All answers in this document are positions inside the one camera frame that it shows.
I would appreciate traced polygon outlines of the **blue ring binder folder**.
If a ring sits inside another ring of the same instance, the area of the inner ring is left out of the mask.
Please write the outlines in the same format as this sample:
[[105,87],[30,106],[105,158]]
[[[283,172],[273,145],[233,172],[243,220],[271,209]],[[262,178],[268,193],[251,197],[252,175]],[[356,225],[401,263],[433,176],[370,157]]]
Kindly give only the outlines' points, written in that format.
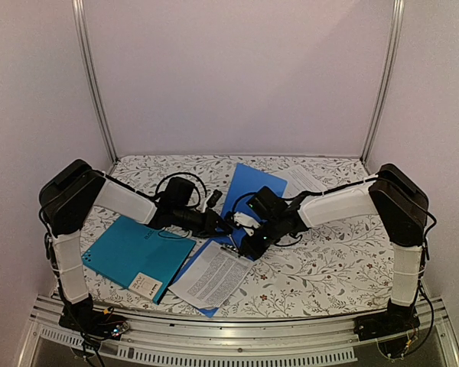
[[[264,173],[244,164],[237,164],[233,174],[233,179],[230,182],[229,190],[226,194],[225,203],[223,204],[222,217],[225,219],[225,216],[228,212],[241,212],[250,215],[258,222],[262,222],[262,219],[260,219],[247,206],[248,201],[263,187],[270,188],[277,196],[282,197],[285,193],[286,186],[287,181],[281,179],[280,177],[276,177],[273,174]],[[244,229],[234,229],[232,234],[211,238],[207,240],[195,252],[194,256],[198,255],[202,251],[203,246],[205,246],[211,240],[218,242],[228,249],[235,251],[238,255],[241,255],[239,253],[239,246],[243,236],[246,234],[247,233]],[[176,277],[175,280],[181,276],[181,274],[188,268],[190,263],[191,259],[182,268],[181,273]],[[194,308],[204,316],[212,317],[221,307],[210,310],[198,309],[196,307]]]

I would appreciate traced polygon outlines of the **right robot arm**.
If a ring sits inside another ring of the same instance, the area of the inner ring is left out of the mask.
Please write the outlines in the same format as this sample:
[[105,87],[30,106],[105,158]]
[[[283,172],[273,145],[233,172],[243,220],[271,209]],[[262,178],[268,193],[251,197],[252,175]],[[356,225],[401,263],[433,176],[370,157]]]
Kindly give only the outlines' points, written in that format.
[[389,310],[381,315],[380,326],[386,333],[397,333],[409,322],[430,259],[428,232],[437,220],[428,210],[426,193],[397,166],[384,164],[360,181],[322,192],[304,190],[292,198],[281,198],[263,187],[247,205],[261,219],[239,245],[240,254],[252,260],[261,258],[284,236],[339,219],[378,216],[394,251]]

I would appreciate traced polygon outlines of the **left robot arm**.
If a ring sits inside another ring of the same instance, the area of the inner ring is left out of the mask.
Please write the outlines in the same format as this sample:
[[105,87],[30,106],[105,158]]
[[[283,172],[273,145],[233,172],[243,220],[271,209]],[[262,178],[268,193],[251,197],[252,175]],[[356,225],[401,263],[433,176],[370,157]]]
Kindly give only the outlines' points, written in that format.
[[228,235],[230,226],[214,209],[222,193],[209,191],[188,171],[167,175],[146,194],[77,159],[49,180],[39,192],[38,217],[60,299],[70,321],[81,331],[98,326],[98,315],[86,304],[92,296],[85,281],[81,236],[95,209],[105,209],[153,229],[178,227],[197,238]]

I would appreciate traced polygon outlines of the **right arm base board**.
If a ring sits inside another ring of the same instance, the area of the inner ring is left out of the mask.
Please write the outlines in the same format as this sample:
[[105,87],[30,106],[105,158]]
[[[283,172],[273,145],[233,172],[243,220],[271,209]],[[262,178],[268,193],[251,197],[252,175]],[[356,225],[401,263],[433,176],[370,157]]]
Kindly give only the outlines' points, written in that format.
[[416,329],[420,321],[414,306],[398,306],[388,303],[385,311],[354,319],[353,332],[360,341],[391,336]]

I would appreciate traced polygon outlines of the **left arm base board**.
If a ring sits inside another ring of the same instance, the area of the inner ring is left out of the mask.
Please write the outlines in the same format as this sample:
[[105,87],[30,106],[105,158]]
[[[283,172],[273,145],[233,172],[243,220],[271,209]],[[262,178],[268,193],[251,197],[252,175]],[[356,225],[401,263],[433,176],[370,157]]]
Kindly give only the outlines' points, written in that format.
[[100,340],[120,340],[130,330],[129,322],[123,316],[94,310],[91,307],[63,307],[59,325]]

